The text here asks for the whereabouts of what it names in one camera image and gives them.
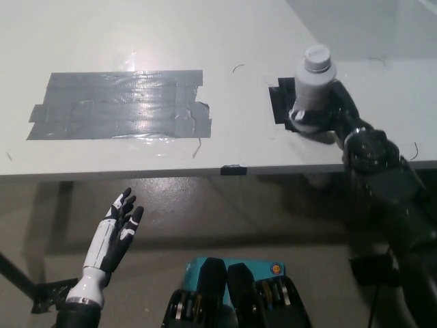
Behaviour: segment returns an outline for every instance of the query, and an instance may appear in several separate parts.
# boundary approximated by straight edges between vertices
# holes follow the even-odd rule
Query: black cable
[[[373,295],[373,301],[371,304],[371,310],[370,310],[370,317],[369,317],[369,323],[367,324],[367,328],[371,328],[371,324],[373,322],[373,317],[375,316],[375,310],[376,310],[376,301],[378,300],[378,294],[380,292],[380,284],[377,284],[375,287],[375,294]]]

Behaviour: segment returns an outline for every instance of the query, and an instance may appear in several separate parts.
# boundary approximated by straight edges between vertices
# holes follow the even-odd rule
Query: black tape
[[[270,101],[275,124],[284,124],[285,129],[293,132],[299,130],[293,125],[290,120],[290,111],[296,101],[296,91],[294,88],[294,77],[285,77],[278,79],[278,87],[269,87]],[[299,119],[299,124],[305,126],[316,126],[318,132],[330,131],[330,122],[335,111],[306,111],[305,116]],[[293,120],[297,115],[297,111],[292,114]]]
[[[225,165],[220,168],[221,176],[246,176],[247,167],[239,165]]]

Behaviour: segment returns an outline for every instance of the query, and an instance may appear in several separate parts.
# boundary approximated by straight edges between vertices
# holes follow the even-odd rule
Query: concrete floor
[[[315,328],[366,327],[373,288],[355,284],[348,258],[386,245],[344,180],[327,194],[297,175],[2,184],[0,250],[36,282],[78,277],[98,222],[131,186],[145,215],[105,290],[101,327],[159,327],[196,256],[283,261]],[[54,309],[30,315],[3,277],[0,302],[2,327],[55,322]],[[399,290],[382,287],[378,304],[374,327],[414,326]]]

